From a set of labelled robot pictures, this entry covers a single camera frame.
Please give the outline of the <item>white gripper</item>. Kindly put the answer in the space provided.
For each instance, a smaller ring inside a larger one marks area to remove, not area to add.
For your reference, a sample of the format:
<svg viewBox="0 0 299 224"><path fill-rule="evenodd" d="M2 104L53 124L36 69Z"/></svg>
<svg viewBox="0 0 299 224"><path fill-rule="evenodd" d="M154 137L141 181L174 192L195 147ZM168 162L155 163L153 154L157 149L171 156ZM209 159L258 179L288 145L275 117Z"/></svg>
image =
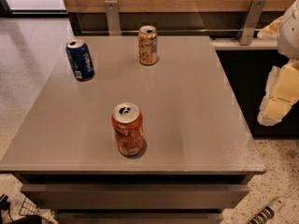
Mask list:
<svg viewBox="0 0 299 224"><path fill-rule="evenodd" d="M299 61L296 61L299 60L299 0L293 2L283 17L259 31L257 37L278 40L278 52L292 59L281 68L272 67L260 104L258 122L263 126L274 126L299 101Z"/></svg>

